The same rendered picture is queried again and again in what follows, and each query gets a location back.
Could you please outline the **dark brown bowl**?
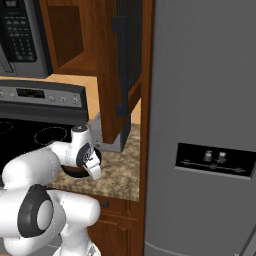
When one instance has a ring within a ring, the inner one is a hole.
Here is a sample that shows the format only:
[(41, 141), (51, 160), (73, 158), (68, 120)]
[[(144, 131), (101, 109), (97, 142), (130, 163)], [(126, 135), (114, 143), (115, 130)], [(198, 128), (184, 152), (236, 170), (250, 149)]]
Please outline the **dark brown bowl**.
[[(99, 158), (100, 165), (101, 165), (101, 161), (102, 161), (101, 152), (95, 147), (94, 147), (94, 151), (97, 157)], [(70, 166), (61, 165), (61, 168), (67, 175), (73, 178), (85, 178), (90, 176), (89, 173), (83, 167), (70, 167)]]

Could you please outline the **wooden base cabinet door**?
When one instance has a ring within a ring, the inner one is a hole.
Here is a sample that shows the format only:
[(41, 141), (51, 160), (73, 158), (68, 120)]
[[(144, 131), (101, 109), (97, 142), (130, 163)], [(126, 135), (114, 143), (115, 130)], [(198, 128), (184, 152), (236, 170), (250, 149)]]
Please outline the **wooden base cabinet door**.
[(126, 225), (99, 220), (88, 234), (102, 256), (131, 256), (131, 231)]

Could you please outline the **tall wooden side panel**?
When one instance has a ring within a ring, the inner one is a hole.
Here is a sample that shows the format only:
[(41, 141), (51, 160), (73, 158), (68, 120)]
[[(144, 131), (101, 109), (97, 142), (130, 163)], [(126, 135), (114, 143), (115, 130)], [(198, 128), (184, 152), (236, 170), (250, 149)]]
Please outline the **tall wooden side panel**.
[(138, 256), (144, 256), (154, 9), (155, 0), (143, 0)]

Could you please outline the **grey fridge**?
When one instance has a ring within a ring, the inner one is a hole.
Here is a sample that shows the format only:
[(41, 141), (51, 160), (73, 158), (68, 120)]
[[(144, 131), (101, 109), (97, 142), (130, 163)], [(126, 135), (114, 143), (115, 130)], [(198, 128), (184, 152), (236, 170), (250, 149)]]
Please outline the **grey fridge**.
[(156, 0), (144, 256), (256, 256), (256, 0)]

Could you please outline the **grey metal appliance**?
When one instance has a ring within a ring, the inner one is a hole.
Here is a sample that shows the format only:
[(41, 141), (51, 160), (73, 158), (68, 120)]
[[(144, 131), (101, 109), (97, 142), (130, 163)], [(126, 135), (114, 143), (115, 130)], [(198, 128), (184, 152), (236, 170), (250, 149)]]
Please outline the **grey metal appliance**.
[(97, 113), (96, 117), (88, 122), (88, 125), (91, 129), (93, 145), (98, 150), (117, 153), (121, 153), (123, 151), (131, 130), (131, 119), (128, 119), (112, 144), (103, 142), (100, 113)]

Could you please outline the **black and silver microwave oven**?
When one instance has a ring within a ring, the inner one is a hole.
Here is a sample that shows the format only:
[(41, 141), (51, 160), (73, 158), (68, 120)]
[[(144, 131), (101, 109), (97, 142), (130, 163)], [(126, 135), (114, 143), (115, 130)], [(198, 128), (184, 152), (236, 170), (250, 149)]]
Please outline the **black and silver microwave oven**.
[(0, 0), (0, 76), (52, 73), (39, 0)]

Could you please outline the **wooden cabinet door dark panel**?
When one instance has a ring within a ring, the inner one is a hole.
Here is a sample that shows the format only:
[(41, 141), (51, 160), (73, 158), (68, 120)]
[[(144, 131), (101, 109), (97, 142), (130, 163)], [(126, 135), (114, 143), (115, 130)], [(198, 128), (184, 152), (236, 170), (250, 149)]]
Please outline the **wooden cabinet door dark panel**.
[(106, 143), (114, 142), (140, 99), (142, 0), (117, 0), (115, 16), (127, 17), (128, 115), (126, 117), (116, 115), (116, 105), (122, 102), (118, 58), (117, 79), (106, 75), (97, 76), (102, 137)]

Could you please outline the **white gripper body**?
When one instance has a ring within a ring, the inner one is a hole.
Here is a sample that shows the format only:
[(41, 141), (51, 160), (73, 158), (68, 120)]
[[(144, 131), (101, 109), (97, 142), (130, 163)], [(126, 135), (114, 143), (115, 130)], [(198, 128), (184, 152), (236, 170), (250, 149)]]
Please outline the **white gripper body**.
[(98, 180), (101, 177), (100, 160), (95, 153), (83, 164), (83, 167), (93, 180)]

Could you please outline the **wooden drawer front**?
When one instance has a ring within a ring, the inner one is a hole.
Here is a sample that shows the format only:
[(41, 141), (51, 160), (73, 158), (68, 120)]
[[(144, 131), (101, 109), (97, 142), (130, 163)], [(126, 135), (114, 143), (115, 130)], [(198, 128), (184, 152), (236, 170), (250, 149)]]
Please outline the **wooden drawer front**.
[(105, 197), (99, 195), (93, 195), (94, 199), (97, 199), (100, 202), (104, 202), (106, 200), (109, 201), (109, 207), (103, 208), (104, 213), (114, 214), (117, 216), (125, 216), (131, 218), (139, 217), (139, 203), (131, 200), (124, 200), (112, 197)]

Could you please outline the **black stove with silver panel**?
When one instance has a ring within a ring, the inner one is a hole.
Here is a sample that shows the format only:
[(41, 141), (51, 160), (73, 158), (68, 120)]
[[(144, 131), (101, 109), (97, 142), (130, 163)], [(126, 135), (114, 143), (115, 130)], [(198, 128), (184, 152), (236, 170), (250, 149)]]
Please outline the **black stove with silver panel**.
[(71, 142), (71, 128), (89, 120), (83, 86), (0, 80), (0, 175), (15, 157)]

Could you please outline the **open wooden wall cabinet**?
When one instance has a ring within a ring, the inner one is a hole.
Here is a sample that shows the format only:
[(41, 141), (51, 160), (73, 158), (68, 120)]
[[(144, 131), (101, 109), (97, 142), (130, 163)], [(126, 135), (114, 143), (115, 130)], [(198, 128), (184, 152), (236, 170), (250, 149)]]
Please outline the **open wooden wall cabinet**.
[(55, 74), (118, 78), (117, 0), (39, 0)]

